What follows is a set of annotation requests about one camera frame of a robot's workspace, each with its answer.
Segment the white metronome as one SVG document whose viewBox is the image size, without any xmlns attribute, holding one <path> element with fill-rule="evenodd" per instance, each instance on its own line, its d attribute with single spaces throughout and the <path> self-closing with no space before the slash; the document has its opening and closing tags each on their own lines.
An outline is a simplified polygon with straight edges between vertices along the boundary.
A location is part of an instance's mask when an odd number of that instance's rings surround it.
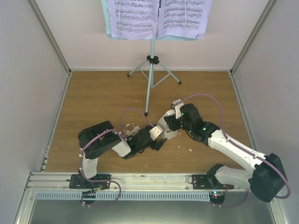
<svg viewBox="0 0 299 224">
<path fill-rule="evenodd" d="M 174 110 L 168 110 L 157 122 L 157 125 L 160 126 L 162 129 L 163 129 L 163 132 L 161 133 L 161 137 L 164 139 L 164 138 L 167 138 L 168 140 L 174 138 L 177 136 L 178 134 L 178 130 L 177 131 L 171 131 L 165 120 L 164 120 L 164 117 L 167 116 L 167 115 L 172 115 L 172 114 L 175 114 L 175 111 Z"/>
</svg>

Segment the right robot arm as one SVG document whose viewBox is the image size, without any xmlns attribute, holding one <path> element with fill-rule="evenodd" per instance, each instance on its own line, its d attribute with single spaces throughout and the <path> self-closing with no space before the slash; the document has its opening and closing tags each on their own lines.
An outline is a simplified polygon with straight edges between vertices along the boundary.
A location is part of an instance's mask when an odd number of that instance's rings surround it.
<svg viewBox="0 0 299 224">
<path fill-rule="evenodd" d="M 223 184 L 235 185 L 250 190 L 259 200 L 269 203 L 286 186 L 285 170 L 276 154 L 265 155 L 225 136 L 219 126 L 204 121 L 193 104 L 173 106 L 159 122 L 166 135 L 182 129 L 192 140 L 225 154 L 243 168 L 214 165 L 207 172 L 210 188 L 217 189 Z"/>
</svg>

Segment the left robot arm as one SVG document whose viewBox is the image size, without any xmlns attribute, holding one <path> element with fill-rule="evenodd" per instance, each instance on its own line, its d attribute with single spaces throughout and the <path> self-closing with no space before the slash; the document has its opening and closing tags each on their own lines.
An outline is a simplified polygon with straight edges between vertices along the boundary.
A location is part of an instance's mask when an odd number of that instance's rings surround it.
<svg viewBox="0 0 299 224">
<path fill-rule="evenodd" d="M 87 189 L 95 186 L 98 158 L 110 149 L 125 160 L 143 153 L 148 147 L 156 151 L 160 150 L 167 141 L 167 138 L 162 136 L 163 132 L 161 126 L 148 125 L 136 134 L 122 137 L 110 121 L 82 130 L 78 134 L 81 150 L 79 171 L 82 174 L 80 183 Z"/>
</svg>

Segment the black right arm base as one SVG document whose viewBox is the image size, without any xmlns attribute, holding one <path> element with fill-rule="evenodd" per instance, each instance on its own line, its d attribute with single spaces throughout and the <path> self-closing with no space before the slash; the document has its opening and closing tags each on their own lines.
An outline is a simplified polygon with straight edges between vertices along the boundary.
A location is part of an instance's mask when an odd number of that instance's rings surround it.
<svg viewBox="0 0 299 224">
<path fill-rule="evenodd" d="M 192 185 L 193 189 L 214 189 L 217 185 L 214 175 L 193 174 L 189 175 L 186 180 Z"/>
</svg>

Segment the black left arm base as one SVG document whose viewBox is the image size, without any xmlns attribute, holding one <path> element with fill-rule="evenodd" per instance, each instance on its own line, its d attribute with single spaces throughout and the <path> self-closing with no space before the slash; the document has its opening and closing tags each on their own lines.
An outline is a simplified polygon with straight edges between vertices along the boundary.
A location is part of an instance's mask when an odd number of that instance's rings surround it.
<svg viewBox="0 0 299 224">
<path fill-rule="evenodd" d="M 100 182 L 90 182 L 86 180 L 81 173 L 72 174 L 70 179 L 66 181 L 69 182 L 70 189 L 109 189 L 110 183 L 104 182 L 103 180 L 110 180 L 111 175 L 109 174 L 97 174 L 95 177 L 91 178 L 91 180 L 100 181 Z"/>
</svg>

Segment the white debris pile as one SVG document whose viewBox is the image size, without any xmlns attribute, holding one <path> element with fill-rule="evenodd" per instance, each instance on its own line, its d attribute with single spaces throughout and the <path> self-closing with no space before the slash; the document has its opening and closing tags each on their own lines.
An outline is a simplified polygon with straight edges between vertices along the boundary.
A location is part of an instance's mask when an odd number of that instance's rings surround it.
<svg viewBox="0 0 299 224">
<path fill-rule="evenodd" d="M 157 126 L 157 123 L 148 125 L 145 128 L 134 127 L 133 130 L 125 130 L 122 137 L 125 138 L 125 141 L 128 143 L 128 146 L 131 149 L 131 152 L 124 156 L 129 158 L 130 156 L 135 156 L 137 153 L 143 153 L 145 149 L 150 147 L 150 143 L 153 141 L 150 137 L 149 130 Z M 163 138 L 159 135 L 156 140 L 162 140 Z"/>
</svg>

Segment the aluminium front rail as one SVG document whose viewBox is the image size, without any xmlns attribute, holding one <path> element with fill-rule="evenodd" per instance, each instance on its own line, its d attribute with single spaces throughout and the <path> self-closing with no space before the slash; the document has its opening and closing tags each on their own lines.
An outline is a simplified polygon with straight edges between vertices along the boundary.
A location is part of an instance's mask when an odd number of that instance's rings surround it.
<svg viewBox="0 0 299 224">
<path fill-rule="evenodd" d="M 32 172 L 25 189 L 70 190 L 73 173 Z M 189 173 L 111 173 L 111 180 L 118 182 L 122 191 L 194 191 Z"/>
</svg>

